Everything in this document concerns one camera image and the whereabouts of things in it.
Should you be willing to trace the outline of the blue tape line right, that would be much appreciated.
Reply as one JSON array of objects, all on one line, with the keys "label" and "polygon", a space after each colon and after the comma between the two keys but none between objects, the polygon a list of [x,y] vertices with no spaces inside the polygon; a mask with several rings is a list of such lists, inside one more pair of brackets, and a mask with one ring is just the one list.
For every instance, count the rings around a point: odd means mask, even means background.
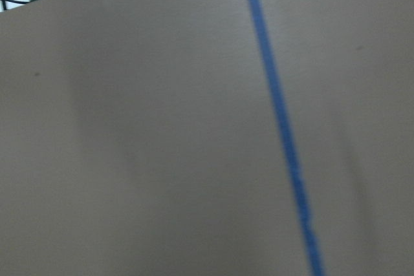
[{"label": "blue tape line right", "polygon": [[305,188],[303,172],[294,141],[292,126],[290,124],[287,104],[285,101],[278,64],[272,49],[270,34],[265,21],[265,13],[261,0],[247,0],[252,16],[257,44],[259,47],[265,76],[270,91],[273,111],[280,135],[281,146],[287,165],[292,193],[298,214],[301,234],[303,235],[304,251],[309,262],[310,274],[323,276],[326,274],[323,265],[317,236],[313,230],[312,212],[309,198]]}]

